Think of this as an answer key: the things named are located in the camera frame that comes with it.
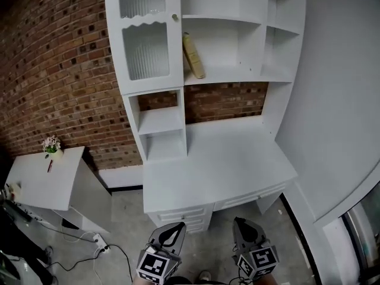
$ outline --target white cable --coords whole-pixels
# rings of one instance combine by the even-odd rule
[[[93,258],[94,258],[94,272],[95,272],[97,278],[99,279],[100,284],[104,285],[103,282],[102,282],[102,280],[101,280],[101,278],[99,277],[98,273],[97,273],[96,270],[95,270],[95,254],[96,254],[96,252],[97,252],[99,249],[100,249],[100,247],[98,247],[98,248],[95,250],[95,252],[94,252],[94,256],[93,256]]]
[[[64,228],[62,227],[62,221],[61,221],[61,232],[64,232]],[[81,235],[81,237],[80,237],[79,239],[77,239],[77,240],[68,240],[67,238],[65,238],[65,235],[64,235],[64,234],[62,234],[62,237],[63,237],[63,239],[64,239],[66,242],[69,242],[69,243],[77,243],[77,242],[79,242],[79,240],[80,240],[81,238],[83,238],[84,235],[86,235],[86,234],[88,234],[88,233],[92,233],[93,235],[96,234],[96,233],[94,233],[94,232],[92,232],[92,231],[88,231],[88,232],[83,233],[83,234]]]

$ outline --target red pen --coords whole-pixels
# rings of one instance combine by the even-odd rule
[[[50,173],[50,170],[52,169],[53,160],[50,160],[49,167],[47,169],[47,172]]]

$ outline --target flower pot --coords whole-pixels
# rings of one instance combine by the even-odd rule
[[[63,155],[64,155],[64,152],[61,149],[58,149],[54,153],[50,153],[52,160],[60,160]]]

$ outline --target shoe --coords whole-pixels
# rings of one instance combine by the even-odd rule
[[[211,273],[207,270],[202,271],[198,278],[198,281],[211,281]]]
[[[53,275],[52,285],[58,285],[58,279]]]
[[[45,254],[46,254],[46,257],[47,257],[47,265],[50,265],[52,263],[52,257],[53,257],[53,253],[54,253],[54,250],[53,250],[53,247],[51,246],[48,246],[45,248]]]

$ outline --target white side table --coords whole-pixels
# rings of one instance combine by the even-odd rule
[[[21,186],[15,201],[37,207],[31,211],[49,217],[54,226],[53,217],[58,214],[85,231],[108,231],[111,195],[82,159],[83,151],[84,147],[65,149],[64,156],[53,161],[49,173],[51,158],[45,159],[46,153],[18,156],[6,181]]]

